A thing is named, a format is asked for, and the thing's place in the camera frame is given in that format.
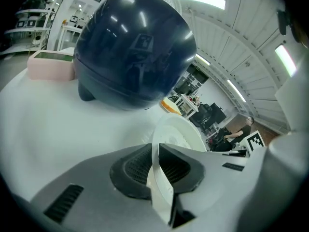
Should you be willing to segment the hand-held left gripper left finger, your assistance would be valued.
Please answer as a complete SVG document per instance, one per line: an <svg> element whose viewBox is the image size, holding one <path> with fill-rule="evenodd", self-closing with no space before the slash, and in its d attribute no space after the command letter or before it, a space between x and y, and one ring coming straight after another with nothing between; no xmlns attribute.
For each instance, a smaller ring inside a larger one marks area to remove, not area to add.
<svg viewBox="0 0 309 232"><path fill-rule="evenodd" d="M70 232L167 232L152 207L150 144L86 159L43 187L31 204Z"/></svg>

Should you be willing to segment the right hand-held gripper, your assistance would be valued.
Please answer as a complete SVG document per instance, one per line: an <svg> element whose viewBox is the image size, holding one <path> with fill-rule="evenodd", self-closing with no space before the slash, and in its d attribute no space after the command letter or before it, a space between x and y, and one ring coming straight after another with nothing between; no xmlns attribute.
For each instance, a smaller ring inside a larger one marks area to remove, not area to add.
<svg viewBox="0 0 309 232"><path fill-rule="evenodd" d="M224 152L223 155L249 158L254 150L264 146L265 143L259 131L256 130L239 143L235 143L232 150Z"/></svg>

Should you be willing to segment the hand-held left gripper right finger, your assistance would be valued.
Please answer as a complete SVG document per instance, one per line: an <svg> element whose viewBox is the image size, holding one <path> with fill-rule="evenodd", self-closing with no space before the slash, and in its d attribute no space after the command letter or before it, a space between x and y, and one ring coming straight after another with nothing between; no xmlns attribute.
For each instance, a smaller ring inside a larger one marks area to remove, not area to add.
<svg viewBox="0 0 309 232"><path fill-rule="evenodd" d="M171 226L174 232L237 232L266 149L249 158L159 145L159 163L176 174Z"/></svg>

